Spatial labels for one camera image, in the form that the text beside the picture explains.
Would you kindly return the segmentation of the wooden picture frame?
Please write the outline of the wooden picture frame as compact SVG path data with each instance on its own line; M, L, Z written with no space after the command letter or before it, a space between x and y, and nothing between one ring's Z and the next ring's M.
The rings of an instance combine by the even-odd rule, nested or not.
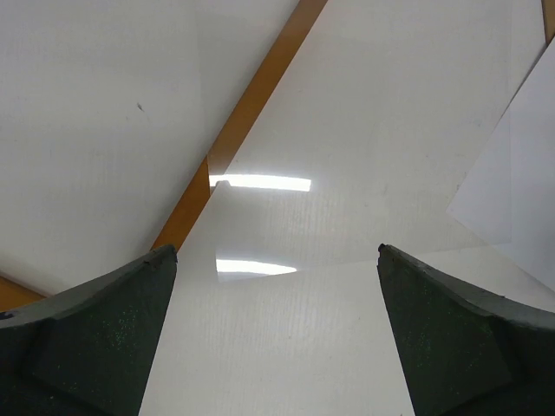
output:
M2 309L182 245L323 8L2 2Z

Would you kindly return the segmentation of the white photo paper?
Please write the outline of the white photo paper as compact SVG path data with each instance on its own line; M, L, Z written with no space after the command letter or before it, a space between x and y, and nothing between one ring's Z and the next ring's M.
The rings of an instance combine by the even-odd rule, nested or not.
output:
M503 113L448 213L543 283L554 286L554 46Z

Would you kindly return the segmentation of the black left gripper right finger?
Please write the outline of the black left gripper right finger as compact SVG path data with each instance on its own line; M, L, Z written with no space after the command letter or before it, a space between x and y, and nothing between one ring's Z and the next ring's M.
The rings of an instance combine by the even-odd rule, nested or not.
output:
M377 272L417 415L552 415L554 314L388 244Z

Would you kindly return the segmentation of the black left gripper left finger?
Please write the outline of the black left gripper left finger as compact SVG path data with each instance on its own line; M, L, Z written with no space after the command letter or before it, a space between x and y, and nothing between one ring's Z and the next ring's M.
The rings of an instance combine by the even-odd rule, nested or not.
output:
M1 314L3 415L136 415L177 274L164 245Z

